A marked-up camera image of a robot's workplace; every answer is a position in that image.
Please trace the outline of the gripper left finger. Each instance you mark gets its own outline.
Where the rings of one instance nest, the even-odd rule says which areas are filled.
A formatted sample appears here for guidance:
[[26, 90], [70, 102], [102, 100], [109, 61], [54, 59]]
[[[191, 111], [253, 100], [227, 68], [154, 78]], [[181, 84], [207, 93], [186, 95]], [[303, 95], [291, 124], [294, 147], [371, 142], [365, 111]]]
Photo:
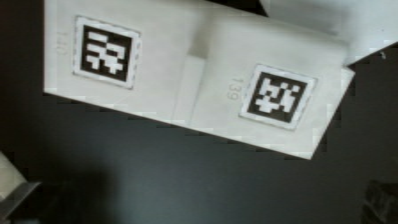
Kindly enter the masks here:
[[10, 224], [8, 218], [12, 212], [15, 211], [22, 201], [31, 195], [40, 183], [38, 182], [24, 182], [17, 185], [12, 190], [8, 196], [0, 201], [0, 224]]

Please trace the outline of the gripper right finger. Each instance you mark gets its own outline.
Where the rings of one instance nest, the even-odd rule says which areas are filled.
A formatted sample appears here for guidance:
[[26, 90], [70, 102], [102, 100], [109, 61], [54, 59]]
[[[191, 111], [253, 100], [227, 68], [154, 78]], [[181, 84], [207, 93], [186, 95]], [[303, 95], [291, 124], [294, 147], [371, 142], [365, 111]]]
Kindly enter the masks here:
[[398, 224], [398, 183], [369, 182], [360, 224]]

